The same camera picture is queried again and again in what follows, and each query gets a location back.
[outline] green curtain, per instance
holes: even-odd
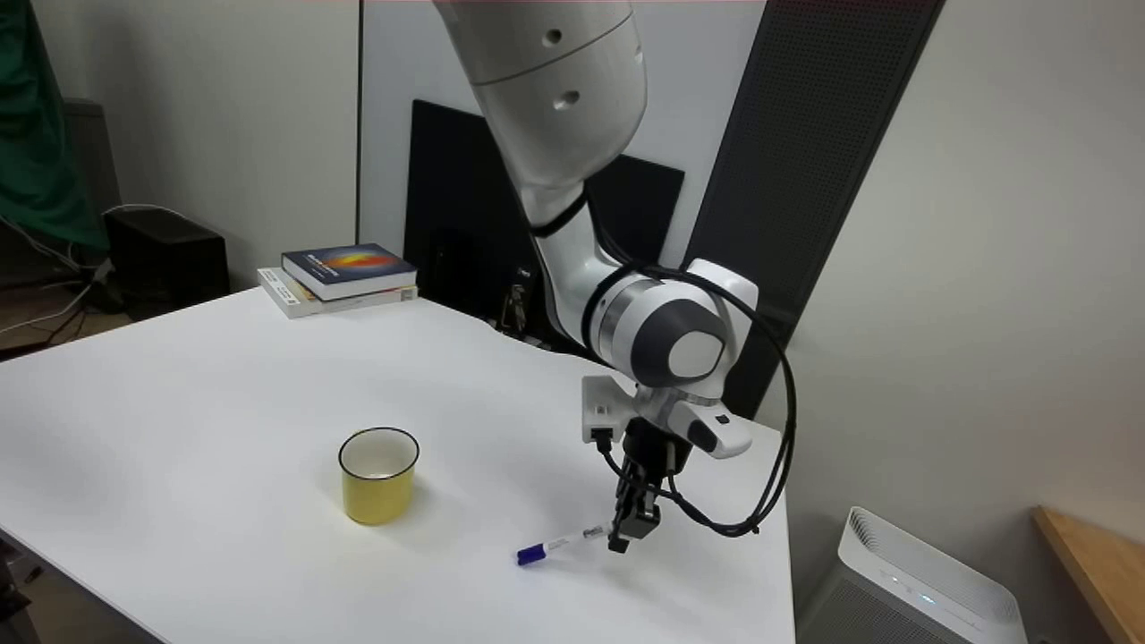
[[[87,257],[108,252],[29,0],[0,0],[0,219]]]

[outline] white table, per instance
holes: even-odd
[[[794,640],[784,508],[515,568],[613,520],[582,374],[430,301],[285,323],[250,291],[0,365],[0,531],[159,640]],[[336,446],[379,421],[423,442],[419,499],[361,531]],[[774,450],[683,488],[741,517]]]

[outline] wall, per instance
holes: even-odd
[[[1141,62],[1141,0],[948,0],[794,335],[800,600],[865,506],[1103,640],[1028,508],[1145,539]]]
[[[632,0],[647,115],[632,159],[685,172],[665,263],[681,263],[759,30],[761,0]],[[366,5],[361,238],[400,248],[411,100],[477,110],[430,0]]]
[[[37,0],[63,96],[108,108],[126,199],[230,242],[239,278],[355,238],[355,0]]]

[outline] trash bin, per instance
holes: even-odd
[[[836,568],[796,623],[800,644],[1028,644],[1016,598],[914,539],[887,520],[851,508]]]

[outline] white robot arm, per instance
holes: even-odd
[[[629,0],[436,6],[530,219],[549,323],[639,383],[639,397],[626,397],[613,381],[585,381],[585,437],[619,437],[623,427],[632,432],[639,421],[714,458],[747,450],[747,421],[718,397],[751,319],[702,285],[623,272],[623,263],[601,252],[582,197],[582,184],[623,154],[644,118],[644,52]],[[685,272],[747,307],[759,301],[755,282],[713,263],[691,263]],[[626,444],[632,468],[644,468],[636,475],[658,483],[683,468],[685,446],[665,453],[667,446],[652,444],[654,453],[644,461],[632,450],[647,446]],[[636,520],[619,520],[615,537],[644,537],[654,526],[654,499],[629,494],[623,511]]]

